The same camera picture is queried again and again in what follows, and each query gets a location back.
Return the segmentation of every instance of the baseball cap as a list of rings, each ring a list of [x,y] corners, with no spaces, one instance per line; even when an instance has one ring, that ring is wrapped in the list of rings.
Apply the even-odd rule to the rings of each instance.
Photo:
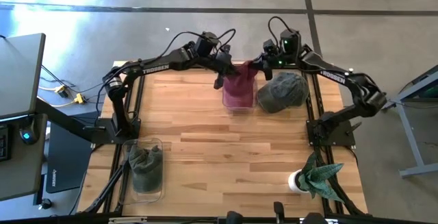
[[[309,85],[296,73],[281,72],[257,92],[261,108],[268,113],[301,106],[309,96]]]
[[[228,108],[251,108],[254,104],[254,81],[258,70],[250,68],[250,61],[239,66],[240,75],[226,76],[223,103]]]

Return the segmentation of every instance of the cable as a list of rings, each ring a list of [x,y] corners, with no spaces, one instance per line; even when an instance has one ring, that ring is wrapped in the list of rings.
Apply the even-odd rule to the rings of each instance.
[[[44,81],[46,81],[46,82],[51,82],[51,83],[53,83],[53,82],[57,82],[56,79],[54,79],[54,80],[50,80],[50,79],[47,79],[47,78],[45,78],[45,77],[40,77],[40,79],[42,79],[42,80],[44,80]],[[74,85],[72,82],[70,82],[70,81],[68,81],[68,80],[61,79],[61,81],[64,82],[64,83],[68,83],[68,84],[70,84],[70,86],[68,86],[68,87],[76,87],[76,85]]]
[[[92,103],[92,104],[103,104],[103,102],[96,102],[96,101],[87,101],[88,103]]]
[[[233,39],[233,37],[234,37],[234,35],[235,35],[235,33],[236,33],[236,30],[235,30],[235,29],[229,29],[229,30],[227,30],[226,32],[224,32],[222,35],[220,35],[220,36],[217,38],[218,40],[220,40],[223,36],[227,35],[227,34],[230,33],[230,32],[233,32],[233,34],[231,35],[231,37],[230,37],[230,38],[229,38],[224,44],[220,43],[219,50],[222,50],[222,48],[223,48],[225,45],[227,45],[228,42],[231,41],[231,39]]]
[[[75,102],[72,101],[72,102],[70,102],[70,103],[65,103],[65,104],[62,104],[62,105],[52,105],[52,104],[50,104],[50,106],[52,106],[52,107],[54,107],[54,108],[62,108],[62,107],[68,106],[68,105],[72,105],[72,104],[74,104],[74,103],[75,103]]]
[[[41,90],[51,90],[51,91],[55,91],[56,90],[56,88],[46,88],[46,87],[42,87],[42,86],[39,86],[38,88],[41,89]]]
[[[88,100],[90,100],[91,98],[94,98],[94,97],[97,97],[97,95],[93,95],[93,96],[91,96],[91,97],[85,98],[85,100],[88,101]]]
[[[62,108],[62,107],[65,107],[65,106],[68,106],[68,105],[72,105],[72,104],[75,103],[75,101],[72,101],[72,102],[70,102],[70,103],[65,103],[65,104],[62,104],[62,105],[52,105],[52,104],[50,104],[48,101],[44,100],[44,99],[43,99],[42,97],[40,97],[40,96],[36,96],[36,98],[38,98],[39,100],[41,100],[41,101],[43,101],[43,102],[49,104],[50,106],[52,106],[52,107],[54,107],[54,108]]]
[[[182,34],[191,34],[191,35],[195,35],[195,36],[198,36],[198,37],[200,37],[200,38],[204,38],[204,39],[207,39],[207,40],[209,40],[208,38],[206,38],[205,36],[203,36],[203,35],[200,35],[200,34],[197,34],[197,33],[194,33],[194,32],[179,32],[171,41],[170,41],[170,43],[169,43],[169,45],[166,47],[166,49],[164,49],[164,51],[163,51],[163,53],[161,53],[159,56],[157,56],[155,59],[152,59],[152,60],[149,60],[148,62],[145,62],[145,63],[147,63],[147,64],[150,64],[150,63],[153,63],[153,62],[155,62],[155,61],[157,61],[157,60],[159,60],[161,57],[163,57],[163,55],[167,52],[167,50],[169,50],[169,48],[170,48],[170,46],[172,45],[172,43],[178,38],[178,36],[180,36],[180,35],[182,35]]]
[[[84,93],[84,92],[87,92],[87,91],[89,91],[89,90],[92,90],[92,89],[94,89],[94,88],[96,88],[96,87],[99,87],[100,85],[102,85],[103,83],[100,83],[100,84],[97,84],[97,85],[95,85],[95,86],[93,86],[93,87],[91,87],[91,88],[88,88],[88,89],[86,89],[86,90],[82,90],[82,91],[78,91],[78,90],[74,90],[74,89],[72,89],[71,88],[71,86],[69,86],[68,84],[65,84],[62,80],[60,80],[58,77],[56,77],[49,69],[47,69],[44,65],[41,65],[41,68],[43,69],[43,70],[45,70],[50,76],[52,76],[58,83],[60,83],[61,85],[64,85],[64,86],[66,86],[69,90],[71,90],[71,91],[73,91],[73,92],[76,92],[76,93]]]
[[[353,150],[351,149],[351,147],[349,147],[349,146],[345,146],[345,148],[346,148],[347,150],[349,150],[349,151],[353,154],[353,156],[355,157],[355,160],[356,160],[356,165],[358,166],[358,165],[359,165],[359,162],[358,162],[358,160],[357,160],[357,155],[356,155],[355,151],[353,151]]]
[[[279,18],[279,17],[277,17],[277,16],[273,16],[273,17],[268,21],[268,29],[269,29],[269,32],[271,33],[272,37],[274,37],[275,45],[276,45],[276,47],[278,48],[278,47],[279,47],[279,40],[276,38],[274,32],[272,32],[272,29],[271,29],[271,21],[272,21],[272,19],[274,19],[274,18]]]
[[[397,101],[391,101],[391,100],[388,100],[388,102],[392,102],[392,103],[395,103],[395,104],[398,104],[398,105],[403,105],[403,106],[408,107],[408,108],[438,108],[438,105],[432,105],[432,106],[426,106],[426,107],[419,107],[419,106],[407,105],[407,104],[405,104],[405,103],[400,103],[400,102],[397,102]]]
[[[68,213],[68,215],[71,215],[73,213],[73,210],[75,210],[77,202],[79,201],[79,198],[81,196],[81,192],[82,192],[82,188],[83,188],[83,183],[85,182],[85,176],[86,175],[87,175],[87,171],[85,171],[85,173],[83,173],[81,187],[79,187],[79,192],[77,193],[77,197],[76,197],[75,203],[73,204],[73,207],[71,208],[71,210]]]

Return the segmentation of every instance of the dark green cloth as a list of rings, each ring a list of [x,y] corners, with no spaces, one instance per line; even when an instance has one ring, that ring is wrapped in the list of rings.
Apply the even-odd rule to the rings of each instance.
[[[159,189],[163,181],[163,151],[158,146],[147,150],[133,145],[129,152],[129,165],[136,192],[146,193]]]

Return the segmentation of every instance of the white cable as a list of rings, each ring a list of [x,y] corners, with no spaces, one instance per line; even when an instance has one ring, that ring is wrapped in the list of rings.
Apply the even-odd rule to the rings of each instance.
[[[43,101],[43,102],[45,102],[45,103],[48,103],[46,100],[44,100],[42,97],[40,97],[40,96],[36,96],[36,98],[38,98],[39,100],[41,100],[41,101]]]
[[[52,90],[52,91],[56,90],[56,88],[45,88],[45,87],[41,87],[41,86],[39,86],[38,88],[41,90]]]
[[[72,101],[72,102],[70,102],[70,103],[65,103],[65,104],[62,104],[62,105],[52,105],[52,104],[50,104],[49,102],[47,102],[46,100],[44,100],[43,98],[41,98],[40,96],[36,96],[36,98],[38,98],[39,100],[41,100],[41,101],[43,101],[43,102],[49,104],[50,106],[52,106],[52,107],[54,107],[54,108],[61,108],[61,107],[65,107],[65,106],[68,106],[68,105],[71,105],[71,104],[74,104],[74,103],[75,103],[75,101]]]
[[[50,106],[52,106],[52,107],[54,107],[54,108],[61,108],[61,107],[65,107],[65,106],[68,106],[68,105],[71,105],[71,104],[74,104],[75,102],[74,101],[72,101],[72,102],[70,102],[70,103],[65,103],[65,104],[62,104],[62,105],[51,105],[50,104]]]

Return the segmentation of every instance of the yellow connector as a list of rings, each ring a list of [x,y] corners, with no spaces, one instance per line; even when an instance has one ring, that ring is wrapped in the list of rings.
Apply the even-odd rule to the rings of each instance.
[[[76,94],[75,103],[84,104],[83,95],[81,93]]]
[[[59,96],[65,98],[65,97],[68,97],[68,93],[67,93],[66,89],[67,89],[67,86],[65,86],[65,85],[61,85],[61,86],[56,87],[54,91],[55,91],[55,93],[57,93]]]
[[[55,92],[56,93],[59,93],[59,92],[65,91],[65,90],[66,90],[66,86],[65,85],[61,85],[61,86],[58,86],[58,87],[55,88]]]

